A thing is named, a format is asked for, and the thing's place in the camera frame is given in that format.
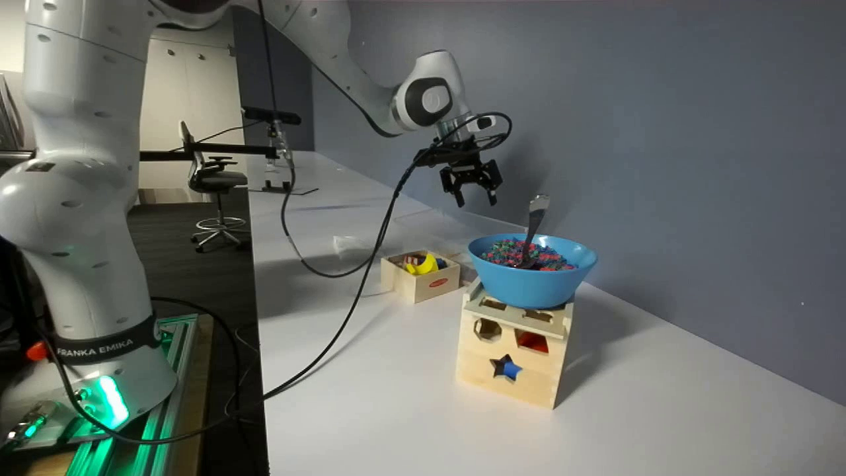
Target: blue star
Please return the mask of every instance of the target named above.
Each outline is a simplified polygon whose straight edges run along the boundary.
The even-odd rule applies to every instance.
[[[494,365],[494,378],[504,374],[507,380],[519,380],[519,372],[524,370],[520,365],[515,365],[509,358],[509,354],[501,354],[500,358],[492,358],[492,365]]]

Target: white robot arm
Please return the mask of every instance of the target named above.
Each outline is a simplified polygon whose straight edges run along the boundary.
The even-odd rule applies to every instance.
[[[226,7],[226,0],[26,3],[24,94],[39,151],[0,176],[0,235],[24,251],[45,288],[53,344],[76,395],[111,428],[174,389],[126,226],[147,40],[158,23],[212,25]],[[438,126],[458,139],[458,130],[483,126],[466,118],[447,53],[421,56],[401,83],[380,86],[349,56],[347,0],[265,0],[265,9],[380,134]],[[472,152],[470,181],[483,181]]]

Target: green light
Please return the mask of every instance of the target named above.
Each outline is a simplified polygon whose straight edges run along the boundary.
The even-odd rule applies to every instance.
[[[109,428],[119,428],[126,418],[126,401],[111,374],[101,374],[80,391],[82,407]]]
[[[31,425],[24,430],[24,439],[31,439],[45,423],[48,423],[48,418],[31,421]]]

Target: shape sorter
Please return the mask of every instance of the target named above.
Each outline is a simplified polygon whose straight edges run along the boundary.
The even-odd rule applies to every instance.
[[[554,407],[574,300],[554,309],[507,307],[483,286],[466,290],[458,378],[532,403]]]

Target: wire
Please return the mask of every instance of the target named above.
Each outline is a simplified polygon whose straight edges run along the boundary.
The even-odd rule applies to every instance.
[[[179,307],[189,307],[189,309],[199,309],[201,315],[209,315],[219,328],[223,328],[223,333],[225,333],[225,339],[226,339],[226,344],[229,344],[229,352],[232,352],[232,358],[234,358],[234,386],[232,386],[232,399],[234,399],[234,403],[241,407],[241,374],[242,372],[248,372],[246,366],[241,366],[242,365],[242,358],[241,358],[241,352],[237,352],[237,333],[234,333],[234,328],[225,320],[225,317],[219,317],[217,312],[212,312],[212,309],[207,309],[207,307],[201,307],[201,304],[196,304],[196,300],[184,300],[184,299],[171,299],[171,295],[151,295],[152,300],[164,300],[164,304],[179,304]]]
[[[193,143],[207,143],[207,139],[213,139],[213,138],[226,134],[226,131],[232,131],[232,130],[248,130],[248,126],[256,126],[256,123],[261,123],[261,120],[246,120],[246,123],[241,123],[241,126],[225,126],[225,130],[217,130],[217,131],[212,131],[212,134],[207,134],[207,138],[201,138],[201,139],[193,139]]]
[[[291,189],[291,196],[311,196],[314,189],[319,189],[319,188],[308,188],[308,189]]]
[[[242,349],[248,349],[250,354],[261,354],[256,344],[250,344],[241,331],[234,331],[234,339]]]
[[[426,152],[433,152],[441,143],[447,143],[453,134],[458,134],[463,126],[467,126],[470,120],[478,120],[478,118],[492,118],[492,115],[500,115],[504,120],[504,131],[500,134],[487,134],[480,143],[475,143],[475,147],[466,151],[466,152],[478,152],[478,151],[487,151],[487,147],[496,147],[500,143],[504,143],[512,131],[512,120],[507,114],[501,111],[483,111],[483,114],[470,114],[466,115],[463,120],[458,120],[453,130],[447,130],[438,139],[433,139],[431,147],[422,147],[417,156],[414,156],[414,164],[426,156]],[[295,164],[291,157],[285,157],[289,169],[291,169],[291,189],[295,184]],[[289,226],[289,200],[291,200],[291,192],[285,192],[283,198],[283,208],[279,208],[279,224],[283,224],[283,231],[298,259],[301,267],[306,267],[308,272],[319,274],[319,278],[347,278],[347,274],[355,274],[360,272],[369,259],[363,259],[360,265],[349,267],[349,268],[341,268],[341,272],[327,272],[327,268],[318,268],[295,245],[293,235],[291,235],[291,226]]]
[[[394,188],[394,192],[392,192],[388,208],[386,208],[386,214],[384,214],[384,218],[380,218],[380,226],[377,226],[377,231],[375,231],[372,251],[369,251],[369,257],[363,262],[363,265],[364,265],[364,274],[363,274],[363,279],[360,279],[360,286],[357,286],[357,290],[355,290],[355,299],[352,299],[352,304],[349,304],[341,325],[336,328],[336,333],[331,335],[331,341],[319,349],[319,354],[318,354],[308,365],[303,365],[303,366],[301,366],[298,372],[293,372],[289,380],[283,380],[283,382],[277,382],[275,389],[269,389],[267,393],[261,393],[261,399],[273,399],[273,395],[283,393],[285,389],[295,386],[311,366],[319,365],[319,358],[336,347],[336,341],[341,339],[341,333],[347,331],[347,325],[349,325],[349,320],[352,320],[352,315],[355,315],[355,309],[357,309],[357,304],[360,304],[360,299],[363,299],[363,294],[364,294],[364,282],[367,282],[367,274],[369,274],[369,268],[372,268],[372,262],[375,262],[375,257],[377,257],[377,251],[380,251],[380,245],[384,245],[384,239],[386,239],[386,231],[388,231],[388,224],[392,224],[392,217],[394,217],[396,198],[398,198],[404,181],[406,181],[406,179],[413,176],[413,171],[417,169],[417,161],[426,156],[426,151],[421,151],[421,152],[414,156],[414,161],[401,171],[401,176],[398,176],[398,181],[396,181],[396,188]]]
[[[295,164],[293,164],[291,157],[285,157],[285,164],[289,164],[289,169],[291,169],[291,189],[293,189],[293,188],[295,188]],[[360,272],[360,268],[367,265],[367,259],[363,259],[360,265],[355,265],[355,267],[349,267],[349,268],[344,268],[344,272],[327,272],[327,268],[318,268],[318,267],[298,251],[298,245],[295,245],[295,239],[293,239],[293,235],[291,235],[291,226],[289,226],[289,200],[291,200],[291,196],[293,196],[293,192],[285,192],[285,198],[283,198],[279,224],[283,224],[283,231],[285,231],[285,237],[289,237],[289,243],[291,243],[298,265],[306,267],[308,272],[319,274],[319,278],[327,278],[327,279],[339,279],[339,278],[347,278],[347,274]]]
[[[269,53],[269,30],[267,30],[265,0],[258,0],[258,19],[261,19],[265,64],[267,64],[267,78],[269,78],[269,105],[273,105],[273,114],[275,114],[279,107],[277,107],[277,99],[275,99],[275,74],[273,74],[273,53]]]
[[[254,372],[254,366],[258,366],[258,358],[261,358],[261,354],[254,354],[254,358],[250,358],[250,365],[246,366],[246,372],[241,372],[241,378],[237,378],[237,386],[246,386],[246,380],[248,380],[248,374]],[[226,401],[225,401],[225,407],[223,407],[223,413],[226,414],[226,418],[234,418],[237,423],[254,423],[254,421],[246,421],[246,418],[241,418],[242,413],[254,413],[256,407],[241,407],[237,401],[234,401],[234,395],[229,395]]]

